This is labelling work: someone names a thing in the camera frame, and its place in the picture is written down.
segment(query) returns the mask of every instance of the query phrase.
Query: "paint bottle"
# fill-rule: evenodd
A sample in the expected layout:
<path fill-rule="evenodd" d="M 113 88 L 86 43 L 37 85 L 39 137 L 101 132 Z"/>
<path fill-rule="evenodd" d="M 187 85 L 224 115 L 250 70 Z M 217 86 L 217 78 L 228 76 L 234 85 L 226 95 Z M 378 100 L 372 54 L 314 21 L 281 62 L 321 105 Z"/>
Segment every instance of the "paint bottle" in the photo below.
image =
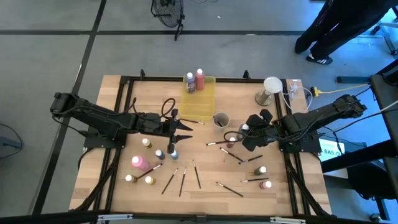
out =
<path fill-rule="evenodd" d="M 239 126 L 239 129 L 238 129 L 239 133 L 246 134 L 248 131 L 249 131 L 249 126 L 247 124 L 241 124 Z M 236 139 L 237 140 L 241 140 L 241 139 L 243 139 L 243 137 L 244 136 L 242 134 L 236 134 Z"/>
<path fill-rule="evenodd" d="M 265 166 L 260 166 L 254 170 L 255 175 L 265 174 L 267 172 L 267 168 Z"/>
<path fill-rule="evenodd" d="M 174 160 L 177 160 L 177 159 L 178 159 L 178 153 L 176 152 L 176 150 L 174 150 L 174 152 L 171 153 L 170 156 L 171 156 L 172 159 L 174 159 Z"/>
<path fill-rule="evenodd" d="M 161 150 L 156 150 L 155 151 L 155 155 L 160 159 L 160 160 L 164 160 L 164 153 Z"/>
<path fill-rule="evenodd" d="M 135 177 L 135 176 L 133 176 L 133 175 L 127 175 L 126 177 L 125 177 L 125 180 L 127 181 L 127 182 L 132 182 L 132 183 L 135 183 L 135 182 L 137 182 L 137 180 L 138 180 L 138 178 L 137 177 Z"/>
<path fill-rule="evenodd" d="M 152 147 L 152 143 L 150 143 L 149 139 L 142 139 L 142 144 L 147 148 L 150 149 Z"/>
<path fill-rule="evenodd" d="M 229 140 L 230 140 L 231 142 L 227 142 L 227 143 L 226 143 L 226 147 L 232 148 L 232 147 L 234 146 L 234 144 L 235 144 L 236 139 L 235 139 L 234 137 L 230 137 Z"/>
<path fill-rule="evenodd" d="M 197 75 L 196 75 L 196 81 L 197 81 L 197 90 L 202 90 L 205 87 L 205 74 L 203 74 L 202 69 L 197 70 Z"/>
<path fill-rule="evenodd" d="M 145 177 L 145 183 L 147 183 L 149 185 L 153 185 L 155 183 L 155 179 L 151 176 L 147 176 L 147 177 Z"/>
<path fill-rule="evenodd" d="M 141 156 L 134 156 L 131 159 L 131 164 L 142 171 L 147 171 L 149 169 L 149 162 L 144 160 Z"/>
<path fill-rule="evenodd" d="M 195 91 L 195 77 L 192 72 L 188 72 L 185 80 L 187 81 L 187 92 L 193 93 Z"/>
<path fill-rule="evenodd" d="M 271 181 L 267 180 L 267 181 L 263 181 L 260 183 L 260 188 L 265 190 L 265 189 L 269 189 L 272 187 L 272 183 Z"/>

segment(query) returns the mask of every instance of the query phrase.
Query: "concrete floor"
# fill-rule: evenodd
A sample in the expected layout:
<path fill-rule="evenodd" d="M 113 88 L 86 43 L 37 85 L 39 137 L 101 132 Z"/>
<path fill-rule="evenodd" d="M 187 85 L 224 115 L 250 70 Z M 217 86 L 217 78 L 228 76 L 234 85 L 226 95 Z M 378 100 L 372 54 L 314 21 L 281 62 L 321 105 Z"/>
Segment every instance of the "concrete floor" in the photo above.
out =
<path fill-rule="evenodd" d="M 99 5 L 99 0 L 1 1 L 0 29 L 91 30 Z M 305 30 L 321 6 L 321 2 L 308 0 L 219 0 L 201 5 L 185 1 L 184 25 L 186 30 Z M 108 1 L 99 29 L 169 30 L 151 16 L 149 8 L 145 0 Z M 383 39 L 360 37 L 332 54 L 332 65 L 316 65 L 306 62 L 305 54 L 294 53 L 296 38 L 182 35 L 175 42 L 171 35 L 97 36 L 79 95 L 95 101 L 103 75 L 138 75 L 144 69 L 148 76 L 182 76 L 197 67 L 216 77 L 241 77 L 249 70 L 253 78 L 300 78 L 305 86 L 328 91 L 350 86 L 337 85 L 339 75 L 369 76 L 393 61 Z M 0 122 L 15 128 L 25 141 L 23 151 L 0 160 L 0 217 L 30 212 L 58 128 L 49 113 L 52 97 L 56 91 L 72 89 L 87 41 L 86 35 L 0 35 Z M 341 94 L 316 98 L 311 108 L 330 103 Z M 371 92 L 360 99 L 369 108 L 366 114 L 379 110 Z M 329 127 L 347 122 L 340 120 Z M 77 121 L 71 125 L 86 127 Z M 389 135 L 382 118 L 376 116 L 340 132 L 339 137 L 370 145 Z M 73 131 L 67 132 L 44 213 L 67 211 L 83 140 Z M 9 152 L 2 148 L 0 156 Z M 326 184 L 335 215 L 367 220 L 377 212 L 376 203 L 363 200 L 355 191 L 332 180 Z M 391 201 L 388 206 L 392 216 L 397 203 Z"/>

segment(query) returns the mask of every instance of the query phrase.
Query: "person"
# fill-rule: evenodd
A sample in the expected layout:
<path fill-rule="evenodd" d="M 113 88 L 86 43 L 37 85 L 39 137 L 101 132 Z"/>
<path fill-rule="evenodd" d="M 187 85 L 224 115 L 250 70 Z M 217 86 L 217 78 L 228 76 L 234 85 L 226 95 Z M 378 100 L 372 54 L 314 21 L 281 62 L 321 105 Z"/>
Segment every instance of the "person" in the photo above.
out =
<path fill-rule="evenodd" d="M 398 0 L 327 0 L 312 25 L 297 39 L 294 50 L 301 54 L 316 41 L 306 60 L 329 65 L 331 53 L 367 31 L 396 5 Z"/>

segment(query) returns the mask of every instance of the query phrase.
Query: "robotic arm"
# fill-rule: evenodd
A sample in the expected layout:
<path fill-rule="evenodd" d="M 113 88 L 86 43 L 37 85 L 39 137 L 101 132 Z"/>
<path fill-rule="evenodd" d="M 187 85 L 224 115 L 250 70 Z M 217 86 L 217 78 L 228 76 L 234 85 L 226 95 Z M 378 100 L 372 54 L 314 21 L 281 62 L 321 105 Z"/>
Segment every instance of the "robotic arm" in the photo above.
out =
<path fill-rule="evenodd" d="M 273 122 L 271 113 L 261 110 L 261 116 L 252 114 L 246 121 L 250 131 L 242 144 L 253 151 L 256 146 L 263 147 L 279 141 L 281 149 L 289 153 L 320 152 L 320 135 L 316 130 L 337 119 L 358 118 L 366 109 L 355 96 L 343 95 L 329 105 L 308 113 L 286 115 Z"/>
<path fill-rule="evenodd" d="M 191 128 L 176 119 L 178 110 L 172 110 L 172 117 L 161 116 L 157 113 L 117 113 L 101 106 L 90 103 L 70 93 L 56 93 L 50 108 L 54 118 L 75 118 L 98 132 L 97 138 L 110 141 L 125 139 L 126 134 L 142 133 L 169 138 L 168 153 L 174 152 L 174 144 L 192 136 L 175 136 L 176 129 L 192 131 Z M 90 133 L 80 131 L 85 137 Z"/>

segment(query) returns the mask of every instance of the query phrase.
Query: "black pants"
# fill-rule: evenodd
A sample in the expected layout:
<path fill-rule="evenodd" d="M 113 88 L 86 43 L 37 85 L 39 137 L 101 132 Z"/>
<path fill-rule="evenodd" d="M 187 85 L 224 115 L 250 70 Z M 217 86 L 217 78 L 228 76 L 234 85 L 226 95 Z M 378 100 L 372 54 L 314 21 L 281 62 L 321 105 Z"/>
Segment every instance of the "black pants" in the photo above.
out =
<path fill-rule="evenodd" d="M 339 47 L 367 31 L 388 11 L 377 7 L 376 0 L 328 0 L 313 24 L 298 38 L 301 46 L 309 46 L 315 58 L 325 58 Z"/>

